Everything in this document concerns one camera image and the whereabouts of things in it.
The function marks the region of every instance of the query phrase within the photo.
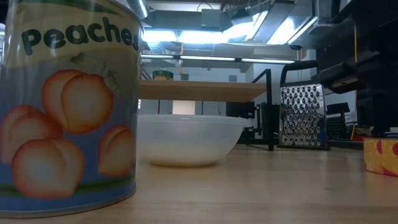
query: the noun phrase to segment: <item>wire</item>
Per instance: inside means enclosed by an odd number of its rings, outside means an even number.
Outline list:
[[[356,34],[356,27],[354,26],[354,60],[355,63],[358,62],[358,41],[357,41],[357,34]],[[354,107],[354,122],[353,122],[353,132],[351,133],[351,141],[354,139],[354,134],[355,134],[355,120],[356,120],[356,95],[357,95],[357,90],[355,90],[355,107]]]
[[[199,7],[200,7],[203,3],[205,3],[205,4],[208,5],[208,6],[210,6],[211,9],[213,9],[213,6],[211,6],[211,5],[208,4],[207,2],[201,2],[201,3],[199,3],[199,5],[198,5],[198,7],[197,7],[197,12],[199,11]]]

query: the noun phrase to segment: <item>wooden shelf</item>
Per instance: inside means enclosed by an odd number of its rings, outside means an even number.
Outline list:
[[[140,80],[139,99],[248,102],[266,91],[265,84]]]

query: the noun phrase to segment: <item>plastic bowl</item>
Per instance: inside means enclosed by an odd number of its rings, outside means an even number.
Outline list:
[[[250,120],[226,116],[139,115],[139,157],[163,166],[204,166],[234,147]]]

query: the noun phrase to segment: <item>can label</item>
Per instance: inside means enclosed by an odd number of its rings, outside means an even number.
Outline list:
[[[0,211],[81,208],[134,189],[141,35],[106,0],[10,2]]]

